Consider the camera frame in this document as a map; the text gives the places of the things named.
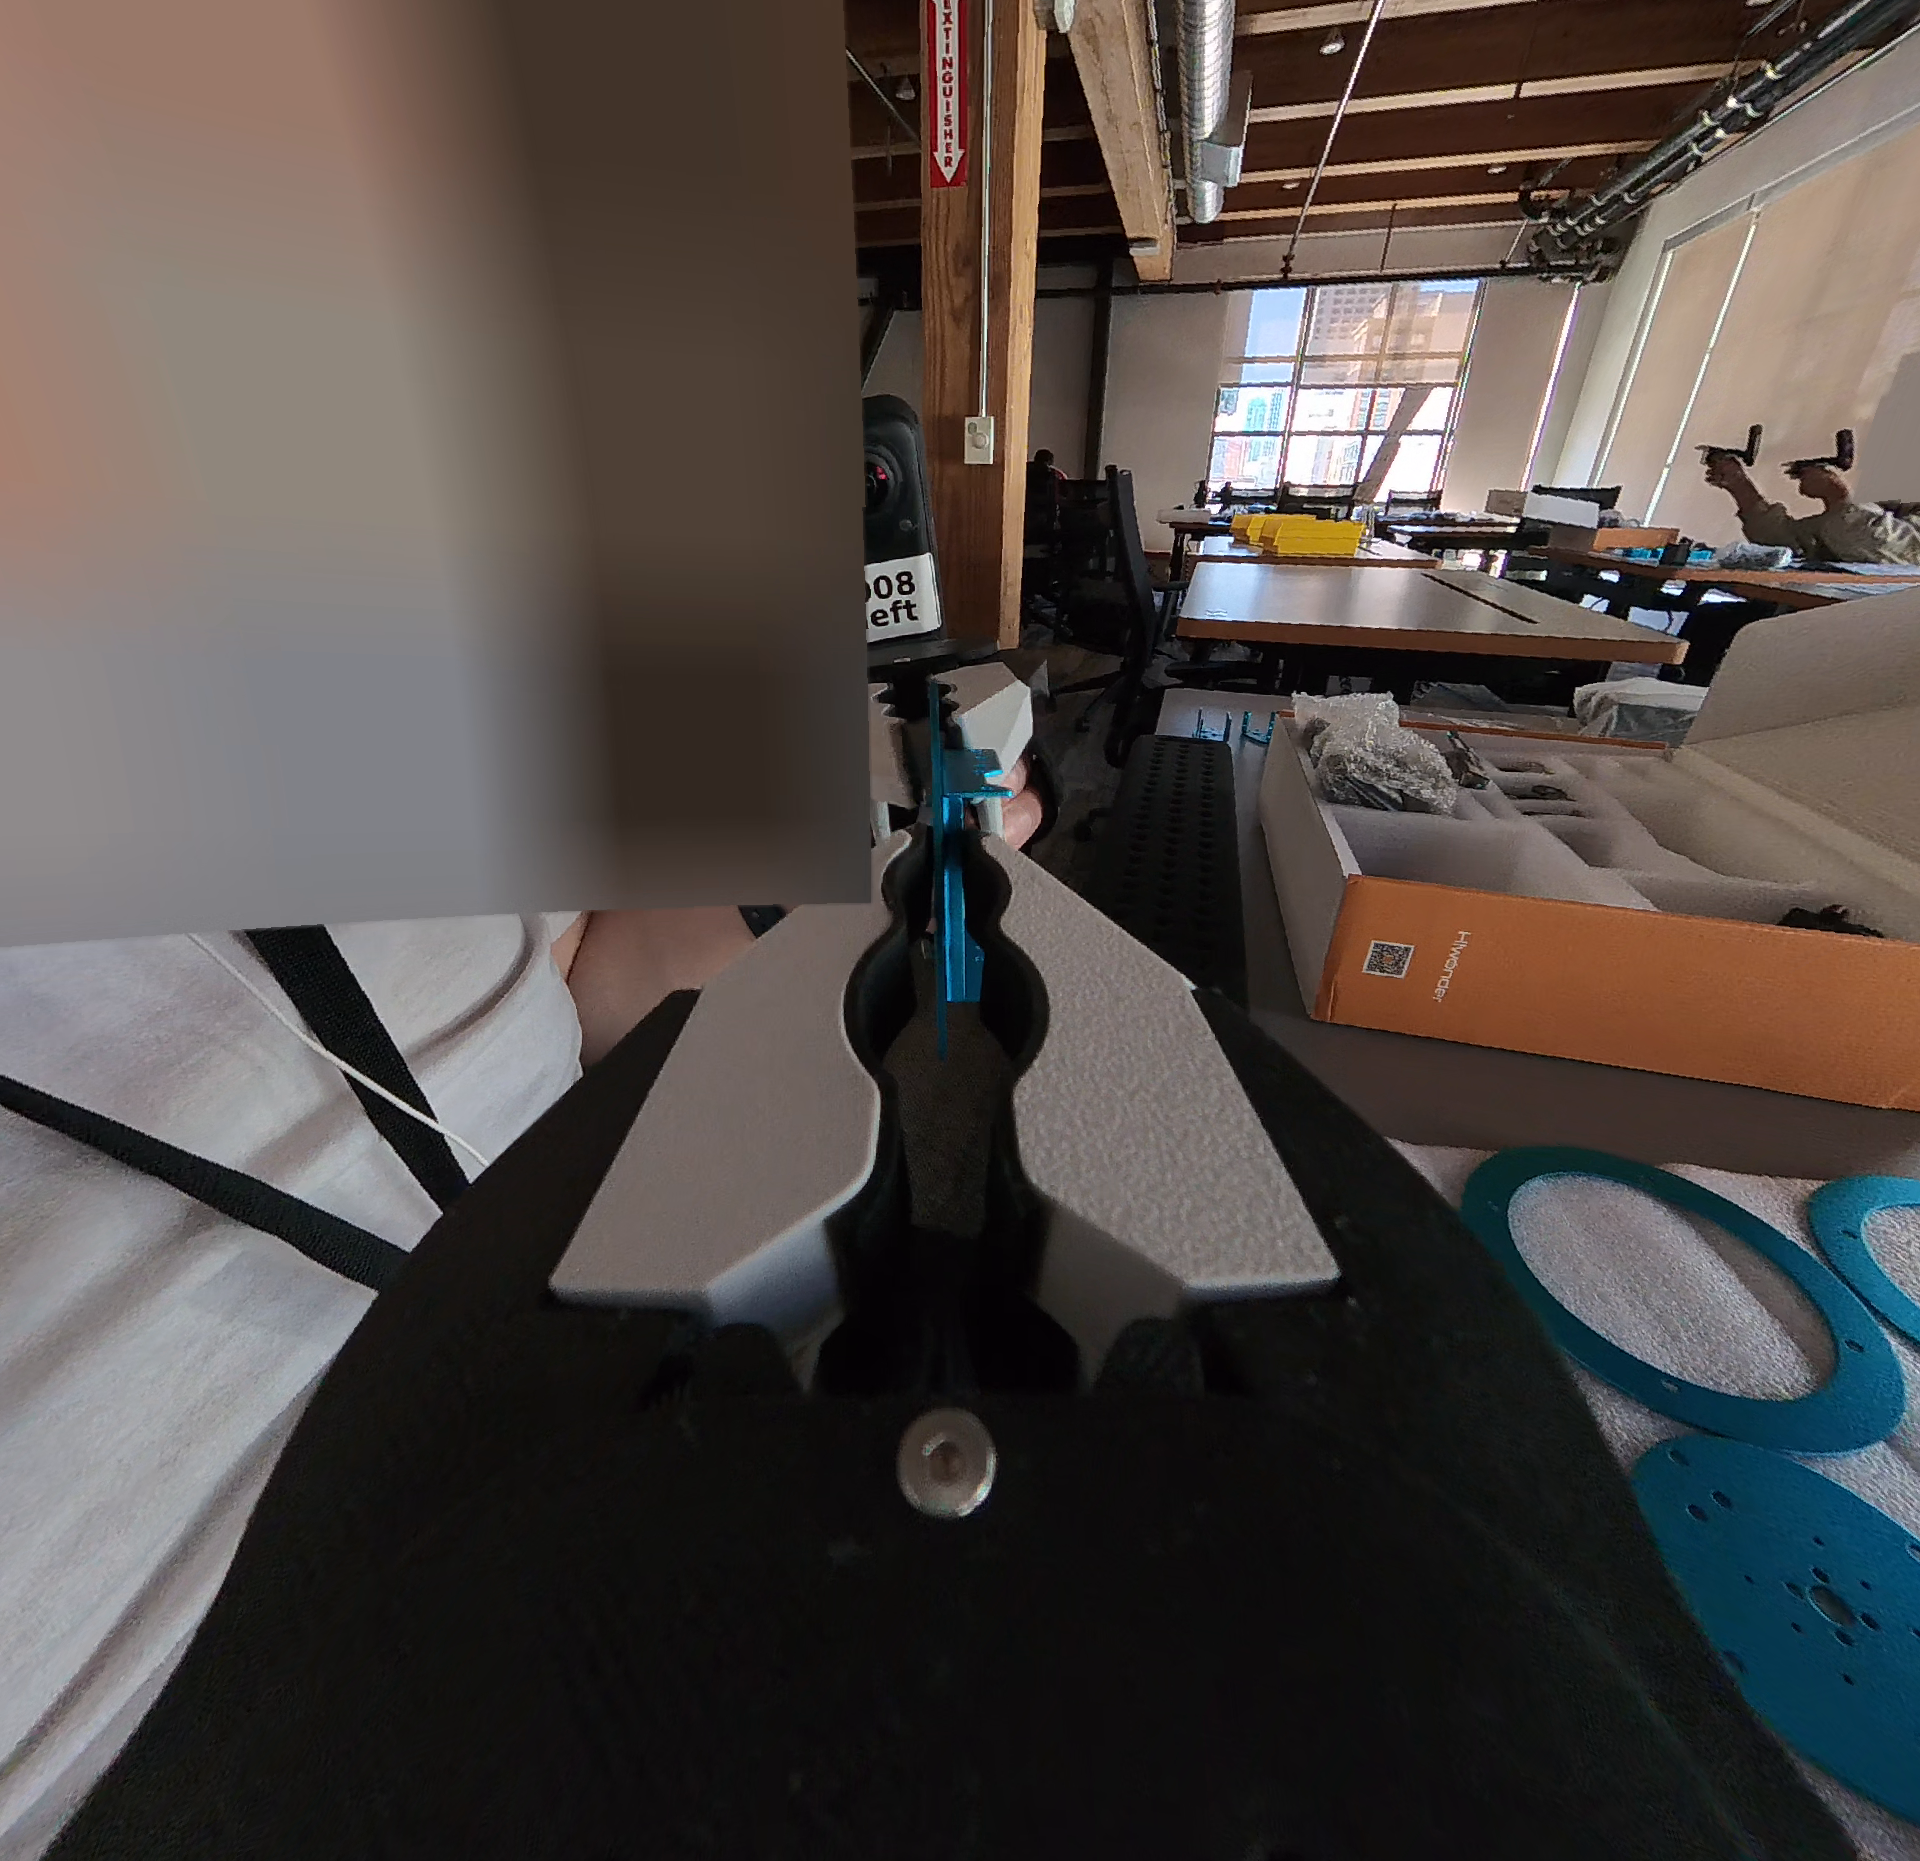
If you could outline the black ceiling pipes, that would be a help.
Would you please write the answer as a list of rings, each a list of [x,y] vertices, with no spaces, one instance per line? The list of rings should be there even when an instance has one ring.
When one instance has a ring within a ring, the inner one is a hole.
[[[1525,193],[1528,241],[1517,269],[1576,286],[1608,278],[1619,266],[1622,242],[1653,200],[1844,73],[1860,51],[1876,53],[1905,40],[1915,17],[1917,0],[1844,0],[1794,43],[1718,84],[1698,108],[1677,116],[1660,144],[1598,189],[1550,210],[1539,210],[1533,193]]]

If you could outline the blue metal bracket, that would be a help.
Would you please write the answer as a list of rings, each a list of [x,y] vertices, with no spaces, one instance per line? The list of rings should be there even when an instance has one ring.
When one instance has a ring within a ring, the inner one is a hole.
[[[929,791],[926,840],[932,850],[932,935],[936,973],[936,1050],[949,1053],[949,1009],[980,1002],[984,956],[970,932],[964,886],[964,840],[970,806],[997,806],[1011,799],[1003,768],[989,747],[949,741],[956,727],[949,719],[949,685],[939,677],[926,681]]]

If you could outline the grey cloth mat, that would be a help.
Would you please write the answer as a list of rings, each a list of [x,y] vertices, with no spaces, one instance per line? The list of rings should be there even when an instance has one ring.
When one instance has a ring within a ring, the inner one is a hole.
[[[1394,1143],[1422,1176],[1457,1206],[1487,1150]],[[1738,1203],[1787,1241],[1817,1251],[1806,1203],[1820,1184],[1738,1174],[1694,1163],[1667,1172]],[[1831,1342],[1812,1303],[1774,1265],[1722,1226],[1630,1185],[1593,1179],[1549,1179],[1513,1202],[1513,1234],[1533,1274],[1585,1322],[1677,1378],[1757,1399],[1809,1394],[1831,1372]],[[1873,1219],[1870,1238],[1885,1272],[1915,1298],[1917,1215],[1894,1207]],[[1896,1433],[1851,1456],[1812,1459],[1885,1515],[1917,1534],[1917,1357],[1889,1332],[1906,1384],[1906,1416]],[[1573,1362],[1622,1468],[1671,1433],[1677,1420],[1614,1392]],[[1848,1791],[1834,1777],[1801,1760],[1802,1777],[1848,1827],[1860,1857],[1917,1859],[1913,1822]]]

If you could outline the white foam box insert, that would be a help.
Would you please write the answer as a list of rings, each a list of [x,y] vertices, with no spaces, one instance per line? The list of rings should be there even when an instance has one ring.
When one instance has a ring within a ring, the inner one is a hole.
[[[1441,811],[1422,811],[1332,799],[1309,746],[1276,752],[1262,788],[1275,874],[1305,876],[1324,838],[1336,879],[1745,925],[1843,912],[1886,927],[1862,866],[1664,757],[1517,741],[1481,757],[1484,785],[1453,782]]]

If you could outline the black office chair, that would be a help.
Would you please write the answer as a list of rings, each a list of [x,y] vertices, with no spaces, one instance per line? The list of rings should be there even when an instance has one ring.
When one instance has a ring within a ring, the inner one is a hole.
[[[1132,472],[1108,465],[1107,480],[1117,534],[1117,580],[1126,609],[1126,645],[1105,754],[1116,769],[1122,769],[1134,739],[1158,729],[1168,681],[1159,657],[1159,599],[1141,546]]]

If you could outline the person's left hand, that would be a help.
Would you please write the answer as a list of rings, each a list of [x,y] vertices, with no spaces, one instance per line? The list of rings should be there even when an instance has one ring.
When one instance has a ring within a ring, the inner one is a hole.
[[[1004,799],[996,803],[1003,838],[1013,851],[1044,840],[1060,813],[1060,782],[1037,742],[999,775]]]

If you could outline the wooden desk with slot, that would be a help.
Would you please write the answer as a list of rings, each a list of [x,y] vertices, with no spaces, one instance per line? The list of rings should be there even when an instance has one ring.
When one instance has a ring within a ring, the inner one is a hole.
[[[1528,664],[1677,665],[1680,636],[1468,569],[1204,560],[1174,621],[1185,642],[1374,647]]]

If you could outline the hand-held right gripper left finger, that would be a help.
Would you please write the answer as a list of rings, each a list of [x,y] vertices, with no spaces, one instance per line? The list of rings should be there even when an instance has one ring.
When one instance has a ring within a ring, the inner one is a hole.
[[[804,905],[709,985],[552,1274],[566,1303],[818,1333],[880,1171],[878,1066],[915,985],[876,842],[872,898]]]

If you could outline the large window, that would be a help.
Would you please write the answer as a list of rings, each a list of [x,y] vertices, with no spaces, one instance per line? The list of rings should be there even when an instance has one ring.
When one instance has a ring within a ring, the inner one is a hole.
[[[1211,491],[1435,495],[1482,299],[1474,278],[1233,293]]]

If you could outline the orange cardboard box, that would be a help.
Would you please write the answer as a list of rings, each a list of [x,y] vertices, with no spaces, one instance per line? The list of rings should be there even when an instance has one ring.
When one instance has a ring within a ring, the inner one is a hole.
[[[1886,927],[1843,912],[1745,925],[1338,879],[1324,838],[1305,876],[1279,876],[1262,796],[1284,932],[1316,1020],[1915,1110],[1915,591],[1750,625],[1685,742],[1478,735],[1468,746],[1512,741],[1664,757],[1862,866]],[[1279,720],[1264,780],[1294,742],[1297,720]]]

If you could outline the clear plastic bag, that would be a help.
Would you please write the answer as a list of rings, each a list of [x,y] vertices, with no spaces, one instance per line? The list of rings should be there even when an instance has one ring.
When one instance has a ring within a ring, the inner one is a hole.
[[[1573,719],[1587,739],[1614,742],[1685,742],[1709,688],[1653,675],[1604,678],[1573,690]]]

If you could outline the black perforated panel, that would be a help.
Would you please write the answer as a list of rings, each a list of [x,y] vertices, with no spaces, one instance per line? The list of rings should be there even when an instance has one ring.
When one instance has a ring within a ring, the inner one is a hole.
[[[1132,742],[1089,894],[1190,985],[1246,1006],[1236,775],[1225,741]]]

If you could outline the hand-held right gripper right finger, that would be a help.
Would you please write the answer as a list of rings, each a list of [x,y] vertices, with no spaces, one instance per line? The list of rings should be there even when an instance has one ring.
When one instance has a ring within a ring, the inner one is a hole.
[[[1187,980],[1003,840],[999,928],[1044,991],[1013,1081],[1044,1206],[1035,1298],[1086,1364],[1187,1303],[1330,1289],[1338,1262]]]

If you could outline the beige window blinds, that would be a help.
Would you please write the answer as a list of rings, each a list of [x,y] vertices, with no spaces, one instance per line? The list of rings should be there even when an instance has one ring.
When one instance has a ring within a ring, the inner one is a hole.
[[[1743,446],[1787,495],[1784,463],[1857,435],[1870,502],[1917,494],[1917,131],[1774,189],[1671,242],[1606,438],[1624,513],[1716,539],[1733,507],[1702,444]]]

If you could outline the silver ventilation duct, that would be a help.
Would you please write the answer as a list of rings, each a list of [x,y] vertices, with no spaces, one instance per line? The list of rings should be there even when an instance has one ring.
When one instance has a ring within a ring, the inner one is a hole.
[[[1213,224],[1241,182],[1253,80],[1235,71],[1236,0],[1171,0],[1176,147],[1187,224]]]

